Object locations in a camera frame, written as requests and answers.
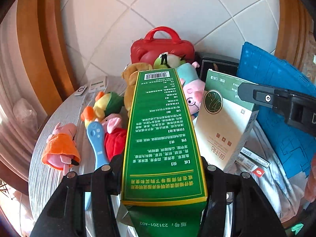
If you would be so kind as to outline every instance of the brown plush toy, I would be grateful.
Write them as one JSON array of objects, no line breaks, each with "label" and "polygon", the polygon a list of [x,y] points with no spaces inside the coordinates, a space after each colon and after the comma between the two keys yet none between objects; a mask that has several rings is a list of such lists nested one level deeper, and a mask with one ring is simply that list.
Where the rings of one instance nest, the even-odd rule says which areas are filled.
[{"label": "brown plush toy", "polygon": [[128,117],[130,117],[130,110],[132,108],[138,72],[152,69],[153,67],[150,64],[140,62],[128,65],[124,72],[122,72],[122,78],[124,78],[125,82],[127,83],[127,88],[124,95],[124,106],[128,111]]}]

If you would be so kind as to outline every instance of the blue foam mat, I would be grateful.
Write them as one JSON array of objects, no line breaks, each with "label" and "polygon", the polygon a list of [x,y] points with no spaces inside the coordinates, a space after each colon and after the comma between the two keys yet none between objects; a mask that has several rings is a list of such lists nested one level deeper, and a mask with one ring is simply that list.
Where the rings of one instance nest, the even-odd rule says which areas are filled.
[{"label": "blue foam mat", "polygon": [[[246,42],[241,52],[237,76],[316,97],[316,87],[295,67]],[[309,175],[316,152],[316,139],[284,123],[284,118],[270,108],[260,107],[257,120],[278,155],[288,178],[303,171]]]}]

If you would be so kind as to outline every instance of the green box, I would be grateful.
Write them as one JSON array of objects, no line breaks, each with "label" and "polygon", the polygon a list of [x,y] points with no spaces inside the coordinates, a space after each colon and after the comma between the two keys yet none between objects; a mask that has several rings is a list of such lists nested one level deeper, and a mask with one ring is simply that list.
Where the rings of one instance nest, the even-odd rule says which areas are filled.
[{"label": "green box", "polygon": [[191,116],[175,69],[138,73],[121,200],[139,235],[196,236],[198,232],[207,187]]},{"label": "green box", "polygon": [[208,70],[195,132],[203,156],[227,172],[249,137],[259,106],[242,101],[238,86],[244,79]]}]

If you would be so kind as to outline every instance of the blue toy wand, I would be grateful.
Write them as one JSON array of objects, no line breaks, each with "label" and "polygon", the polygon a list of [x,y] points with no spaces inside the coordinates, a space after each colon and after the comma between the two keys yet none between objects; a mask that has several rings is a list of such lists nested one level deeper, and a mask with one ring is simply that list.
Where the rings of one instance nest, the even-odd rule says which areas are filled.
[{"label": "blue toy wand", "polygon": [[[87,136],[92,145],[95,155],[95,168],[97,170],[103,165],[108,165],[109,160],[107,158],[104,148],[104,137],[105,133],[102,125],[99,122],[91,122],[87,127]],[[91,193],[86,192],[84,195],[85,210],[89,209],[91,203]]]}]

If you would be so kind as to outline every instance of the tabletop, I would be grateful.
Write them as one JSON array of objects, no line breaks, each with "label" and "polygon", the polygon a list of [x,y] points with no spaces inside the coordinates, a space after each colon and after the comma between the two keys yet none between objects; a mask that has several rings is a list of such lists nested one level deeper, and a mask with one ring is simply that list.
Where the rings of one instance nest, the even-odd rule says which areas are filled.
[{"label": "tabletop", "polygon": [[[106,76],[105,92],[116,92],[122,95],[125,88],[126,83],[120,77]],[[31,159],[28,182],[29,199],[34,220],[38,219],[63,177],[62,171],[53,169],[41,162],[41,155],[46,146],[46,139],[58,122],[61,122],[62,125],[67,123],[77,125],[75,141],[81,156],[81,163],[79,166],[72,167],[71,171],[75,171],[78,175],[94,171],[95,156],[88,140],[84,123],[80,119],[80,114],[86,106],[93,106],[96,95],[97,93],[88,93],[86,90],[81,96],[74,96],[74,94],[69,96],[50,117],[38,138]],[[117,213],[120,203],[119,196],[112,196],[112,202],[114,211]],[[127,226],[118,223],[118,227],[121,236],[126,236]],[[86,230],[87,236],[94,237],[91,206],[86,211]]]}]

